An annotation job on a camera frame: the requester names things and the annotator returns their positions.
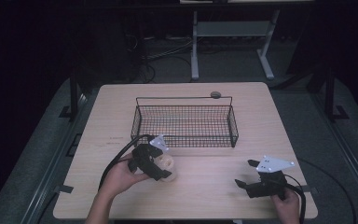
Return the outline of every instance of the forearm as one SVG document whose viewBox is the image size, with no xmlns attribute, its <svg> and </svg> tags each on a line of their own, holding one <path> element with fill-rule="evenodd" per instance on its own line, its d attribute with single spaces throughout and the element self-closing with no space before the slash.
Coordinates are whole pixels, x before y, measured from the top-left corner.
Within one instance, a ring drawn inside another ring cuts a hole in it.
<svg viewBox="0 0 358 224">
<path fill-rule="evenodd" d="M 107 197 L 101 193 L 97 193 L 92 203 L 86 224 L 106 224 L 109 220 L 109 211 L 114 198 Z"/>
</svg>

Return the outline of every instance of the person's right hand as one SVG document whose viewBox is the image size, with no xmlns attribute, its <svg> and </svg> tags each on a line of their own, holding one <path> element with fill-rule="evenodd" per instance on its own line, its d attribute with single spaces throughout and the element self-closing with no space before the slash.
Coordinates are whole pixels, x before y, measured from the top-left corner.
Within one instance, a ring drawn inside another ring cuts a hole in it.
<svg viewBox="0 0 358 224">
<path fill-rule="evenodd" d="M 298 224 L 300 222 L 298 195 L 291 189 L 284 189 L 284 198 L 284 200 L 281 200 L 278 195 L 271 196 L 279 220 L 282 224 Z"/>
</svg>

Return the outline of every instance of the human hand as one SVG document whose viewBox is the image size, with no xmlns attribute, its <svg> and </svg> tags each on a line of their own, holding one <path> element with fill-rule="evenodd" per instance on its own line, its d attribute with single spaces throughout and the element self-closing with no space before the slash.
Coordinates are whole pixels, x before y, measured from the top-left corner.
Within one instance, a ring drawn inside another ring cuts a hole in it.
<svg viewBox="0 0 358 224">
<path fill-rule="evenodd" d="M 131 172 L 128 163 L 132 158 L 132 154 L 122 157 L 119 162 L 107 173 L 103 184 L 101 185 L 99 194 L 103 194 L 109 199 L 115 198 L 119 193 L 126 191 L 133 184 L 150 178 L 147 174 L 135 174 Z"/>
<path fill-rule="evenodd" d="M 271 200 L 278 212 L 279 220 L 282 224 L 298 224 L 298 195 L 291 189 L 284 189 L 284 198 L 284 200 L 281 200 L 278 195 L 271 196 Z"/>
</svg>

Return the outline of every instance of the white desk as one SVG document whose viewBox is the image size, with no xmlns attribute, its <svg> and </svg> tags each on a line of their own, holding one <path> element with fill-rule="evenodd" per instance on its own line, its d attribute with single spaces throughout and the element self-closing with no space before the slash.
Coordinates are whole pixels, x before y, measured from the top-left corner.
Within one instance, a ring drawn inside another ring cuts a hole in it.
<svg viewBox="0 0 358 224">
<path fill-rule="evenodd" d="M 284 170 L 307 185 L 296 156 L 263 83 L 108 85 L 99 92 L 83 132 L 64 185 L 72 193 L 60 194 L 54 208 L 56 218 L 86 218 L 106 165 L 127 145 L 139 96 L 209 96 L 220 91 L 233 97 L 239 140 L 232 147 L 171 148 L 178 176 L 173 182 L 148 179 L 117 196 L 111 218 L 132 219 L 255 219 L 274 218 L 269 199 L 250 199 L 234 179 L 258 182 L 248 160 L 263 155 L 294 161 L 296 167 Z M 306 218 L 317 216 L 309 193 Z"/>
</svg>

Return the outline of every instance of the person's left hand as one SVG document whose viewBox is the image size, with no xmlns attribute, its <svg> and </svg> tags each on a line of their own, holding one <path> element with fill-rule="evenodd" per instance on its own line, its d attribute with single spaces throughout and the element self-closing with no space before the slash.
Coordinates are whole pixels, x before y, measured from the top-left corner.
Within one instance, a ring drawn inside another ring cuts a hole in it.
<svg viewBox="0 0 358 224">
<path fill-rule="evenodd" d="M 135 171 L 133 173 L 130 171 L 128 163 L 131 158 L 132 154 L 127 154 L 110 169 L 100 188 L 99 194 L 113 199 L 119 193 L 129 189 L 133 184 L 150 178 L 147 174 L 136 175 Z"/>
</svg>

